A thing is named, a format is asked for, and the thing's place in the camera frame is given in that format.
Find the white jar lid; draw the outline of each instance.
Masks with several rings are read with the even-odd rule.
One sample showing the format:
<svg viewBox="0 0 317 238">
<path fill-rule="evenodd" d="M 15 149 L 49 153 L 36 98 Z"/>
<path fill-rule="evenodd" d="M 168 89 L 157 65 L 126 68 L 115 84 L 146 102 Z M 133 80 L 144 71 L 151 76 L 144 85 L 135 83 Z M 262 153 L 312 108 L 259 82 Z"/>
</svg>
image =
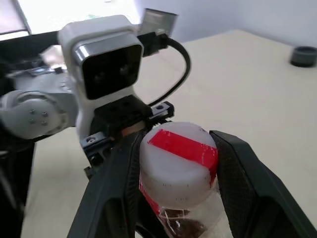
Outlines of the white jar lid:
<svg viewBox="0 0 317 238">
<path fill-rule="evenodd" d="M 158 133 L 161 146 L 153 143 Z M 173 140 L 178 137 L 186 143 Z M 174 152 L 166 150 L 165 144 L 172 145 Z M 191 150 L 191 144 L 196 146 L 195 150 Z M 208 147 L 210 153 L 197 149 L 198 145 Z M 169 122 L 154 128 L 144 137 L 140 148 L 140 178 L 144 191 L 159 206 L 170 209 L 188 209 L 203 202 L 215 177 L 215 148 L 208 132 L 189 122 Z M 186 152 L 202 161 L 211 161 L 212 167 L 202 165 L 205 161 L 198 163 L 185 158 Z"/>
</svg>

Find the white wall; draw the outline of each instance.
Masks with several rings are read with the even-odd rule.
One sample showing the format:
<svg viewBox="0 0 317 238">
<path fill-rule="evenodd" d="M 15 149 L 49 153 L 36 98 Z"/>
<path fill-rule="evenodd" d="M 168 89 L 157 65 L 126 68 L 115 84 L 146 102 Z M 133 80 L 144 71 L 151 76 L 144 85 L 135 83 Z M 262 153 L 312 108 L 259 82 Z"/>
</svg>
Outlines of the white wall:
<svg viewBox="0 0 317 238">
<path fill-rule="evenodd" d="M 237 28 L 237 0 L 134 0 L 139 14 L 152 8 L 178 14 L 172 37 L 180 42 Z"/>
<path fill-rule="evenodd" d="M 239 19 L 260 36 L 317 47 L 317 0 L 240 0 Z"/>
</svg>

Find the red tape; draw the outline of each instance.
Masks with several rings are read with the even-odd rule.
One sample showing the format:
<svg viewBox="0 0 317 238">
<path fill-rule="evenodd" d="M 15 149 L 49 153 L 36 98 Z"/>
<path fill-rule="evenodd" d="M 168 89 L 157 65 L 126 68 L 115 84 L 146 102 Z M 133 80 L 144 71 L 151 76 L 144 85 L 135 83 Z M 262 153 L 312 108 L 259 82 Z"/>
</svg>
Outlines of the red tape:
<svg viewBox="0 0 317 238">
<path fill-rule="evenodd" d="M 218 150 L 209 145 L 163 129 L 159 130 L 148 143 L 184 159 L 197 162 L 213 174 L 217 169 Z"/>
</svg>

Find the black cable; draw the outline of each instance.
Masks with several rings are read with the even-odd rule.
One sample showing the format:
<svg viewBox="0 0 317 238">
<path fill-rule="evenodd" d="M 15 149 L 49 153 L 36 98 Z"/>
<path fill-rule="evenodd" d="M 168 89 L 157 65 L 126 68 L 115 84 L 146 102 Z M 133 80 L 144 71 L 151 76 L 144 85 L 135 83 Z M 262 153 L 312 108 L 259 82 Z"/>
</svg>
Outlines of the black cable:
<svg viewBox="0 0 317 238">
<path fill-rule="evenodd" d="M 189 75 L 190 69 L 191 69 L 191 61 L 190 61 L 190 57 L 189 57 L 189 54 L 186 51 L 186 49 L 180 43 L 178 43 L 177 41 L 175 41 L 171 38 L 168 38 L 166 43 L 167 43 L 167 45 L 173 47 L 174 49 L 176 49 L 177 51 L 179 51 L 181 53 L 181 55 L 184 57 L 185 62 L 186 62 L 186 69 L 185 69 L 183 76 L 180 78 L 180 80 L 173 87 L 171 87 L 166 93 L 164 93 L 158 99 L 149 103 L 150 107 L 160 103 L 165 98 L 170 96 L 173 92 L 175 92 L 186 81 L 186 79 Z"/>
</svg>

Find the table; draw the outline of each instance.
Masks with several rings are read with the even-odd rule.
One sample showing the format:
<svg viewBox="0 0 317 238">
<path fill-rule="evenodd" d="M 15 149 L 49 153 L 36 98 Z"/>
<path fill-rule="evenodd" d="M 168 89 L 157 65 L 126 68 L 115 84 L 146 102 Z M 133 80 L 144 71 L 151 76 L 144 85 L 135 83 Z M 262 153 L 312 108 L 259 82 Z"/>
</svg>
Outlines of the table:
<svg viewBox="0 0 317 238">
<path fill-rule="evenodd" d="M 174 120 L 249 142 L 317 228 L 317 68 L 291 66 L 291 46 L 238 30 L 184 46 L 193 66 L 168 99 Z M 149 102 L 183 70 L 173 49 L 144 58 L 136 92 Z M 86 166 L 74 128 L 38 142 L 23 238 L 67 236 L 88 182 Z"/>
</svg>

